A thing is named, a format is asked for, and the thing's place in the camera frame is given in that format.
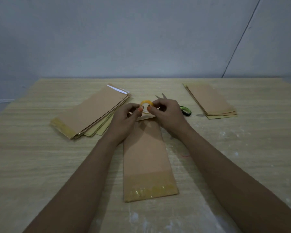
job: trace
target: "scissors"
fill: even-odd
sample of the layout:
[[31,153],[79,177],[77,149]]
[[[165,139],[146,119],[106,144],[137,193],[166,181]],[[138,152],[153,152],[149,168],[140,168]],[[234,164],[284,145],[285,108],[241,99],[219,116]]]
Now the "scissors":
[[191,110],[187,107],[180,106],[180,109],[181,109],[182,114],[185,116],[190,116],[192,114]]

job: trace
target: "wood grain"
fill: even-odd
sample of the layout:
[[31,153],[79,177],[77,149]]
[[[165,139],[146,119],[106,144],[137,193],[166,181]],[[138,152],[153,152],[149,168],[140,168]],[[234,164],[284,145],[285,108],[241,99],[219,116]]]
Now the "wood grain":
[[[238,117],[208,120],[182,86],[194,82],[217,88]],[[0,114],[0,232],[23,231],[96,144],[100,136],[71,141],[49,122],[107,83],[132,102],[164,93],[190,108],[203,137],[291,207],[291,85],[281,79],[41,79]],[[238,232],[186,148],[162,134],[180,194],[124,203],[119,145],[90,232]]]

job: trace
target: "stack of paper bags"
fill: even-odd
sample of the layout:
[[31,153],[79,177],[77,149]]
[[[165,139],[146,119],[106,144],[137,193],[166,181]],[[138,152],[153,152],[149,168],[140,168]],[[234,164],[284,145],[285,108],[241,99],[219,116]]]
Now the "stack of paper bags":
[[114,111],[124,104],[129,96],[128,91],[108,84],[81,104],[52,119],[51,125],[69,139],[81,135],[102,135],[108,128]]
[[236,117],[235,108],[208,84],[183,85],[199,104],[208,119]]

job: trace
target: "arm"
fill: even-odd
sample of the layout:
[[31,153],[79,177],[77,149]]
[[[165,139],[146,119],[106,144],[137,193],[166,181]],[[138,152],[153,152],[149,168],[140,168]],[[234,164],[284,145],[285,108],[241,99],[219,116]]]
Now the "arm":
[[120,107],[106,134],[75,173],[25,229],[25,233],[87,232],[103,191],[112,155],[141,116],[138,104]]
[[291,232],[291,209],[202,138],[186,122],[176,101],[159,99],[153,104],[148,111],[187,147],[218,201],[242,231]]

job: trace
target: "table surface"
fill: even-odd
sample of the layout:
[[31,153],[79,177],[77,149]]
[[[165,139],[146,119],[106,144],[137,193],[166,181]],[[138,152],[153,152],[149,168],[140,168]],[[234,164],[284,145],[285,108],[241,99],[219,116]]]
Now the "table surface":
[[[182,83],[217,88],[238,117],[208,120]],[[0,232],[21,232],[73,174],[100,136],[68,140],[49,122],[107,83],[130,101],[164,93],[192,110],[191,126],[291,207],[291,85],[280,78],[41,79],[0,114]],[[239,232],[188,151],[162,129],[179,195],[123,202],[123,146],[111,162],[90,232]]]

